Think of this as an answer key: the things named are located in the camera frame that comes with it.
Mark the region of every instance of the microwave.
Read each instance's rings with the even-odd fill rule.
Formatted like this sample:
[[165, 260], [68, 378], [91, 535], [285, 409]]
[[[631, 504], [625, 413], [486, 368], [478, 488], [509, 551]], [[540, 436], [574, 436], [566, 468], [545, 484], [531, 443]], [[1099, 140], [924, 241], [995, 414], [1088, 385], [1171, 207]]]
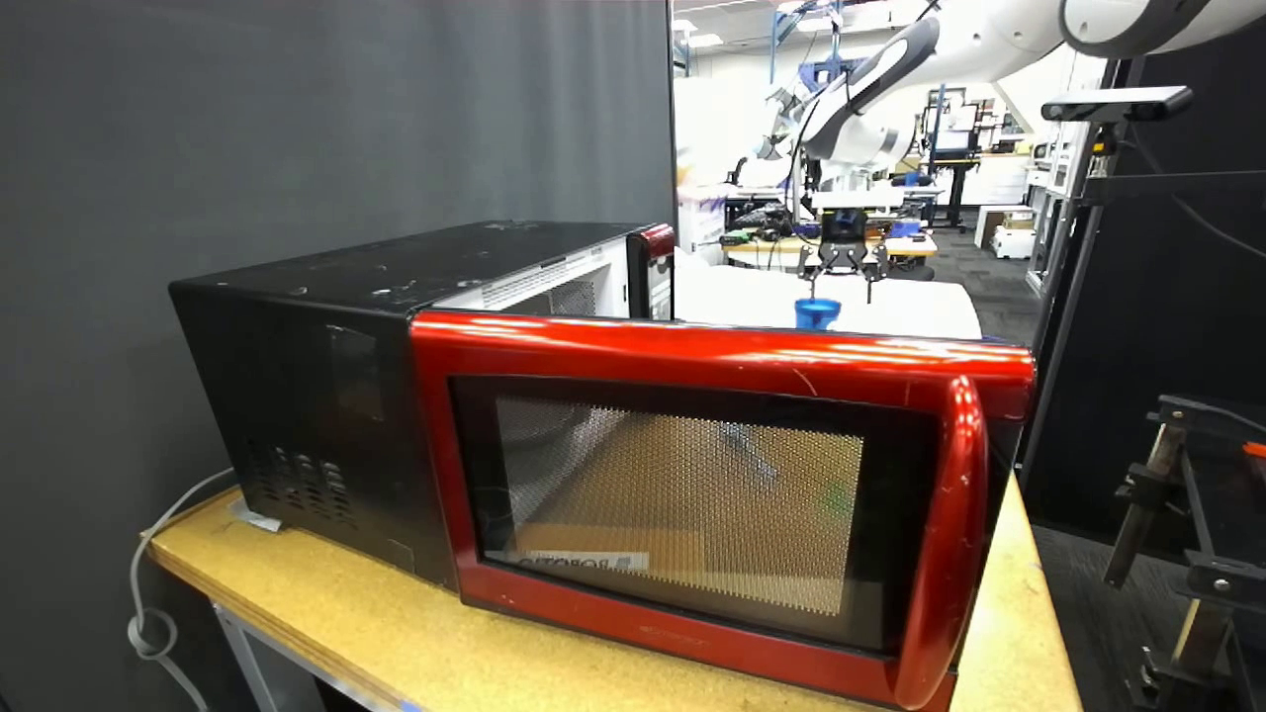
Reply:
[[[432, 266], [459, 256], [372, 281], [393, 248], [372, 244], [178, 281], [247, 504], [466, 605], [946, 708], [989, 542], [995, 432], [1025, 418], [1034, 359], [677, 323], [669, 231], [534, 231], [552, 237], [407, 241], [558, 248], [388, 316], [334, 294], [443, 281]], [[521, 287], [521, 270], [552, 281]]]

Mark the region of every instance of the floor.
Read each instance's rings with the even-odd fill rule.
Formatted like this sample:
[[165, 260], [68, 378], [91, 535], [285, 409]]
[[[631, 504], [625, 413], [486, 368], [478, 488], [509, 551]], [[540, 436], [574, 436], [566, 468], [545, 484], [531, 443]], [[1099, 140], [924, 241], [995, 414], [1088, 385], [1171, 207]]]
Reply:
[[[933, 277], [971, 287], [985, 341], [1034, 344], [1040, 306], [1025, 281], [1025, 260], [997, 260], [978, 248], [971, 218], [967, 231], [937, 231]], [[1038, 525], [1038, 551], [1083, 708], [1127, 712], [1127, 682], [1140, 674], [1142, 643], [1167, 647], [1181, 629], [1183, 571], [1140, 559], [1125, 589], [1111, 589], [1099, 581], [1104, 542]]]

